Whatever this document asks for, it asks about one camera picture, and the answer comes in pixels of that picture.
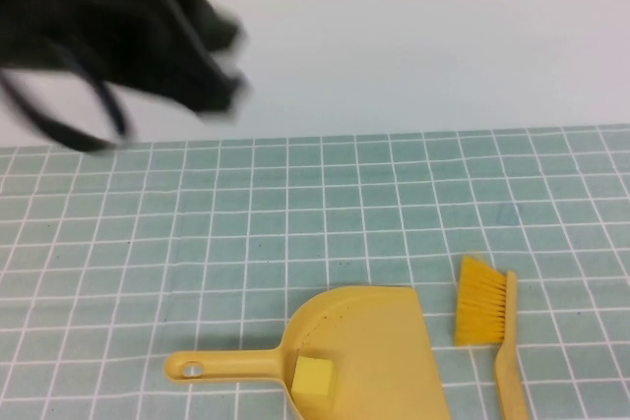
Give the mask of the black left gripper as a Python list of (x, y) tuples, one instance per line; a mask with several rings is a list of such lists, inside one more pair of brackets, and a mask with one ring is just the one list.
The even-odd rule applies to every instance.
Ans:
[(212, 57), (244, 34), (207, 0), (73, 0), (73, 51), (91, 78), (200, 105), (204, 119), (232, 117), (247, 92), (240, 71), (217, 83)]

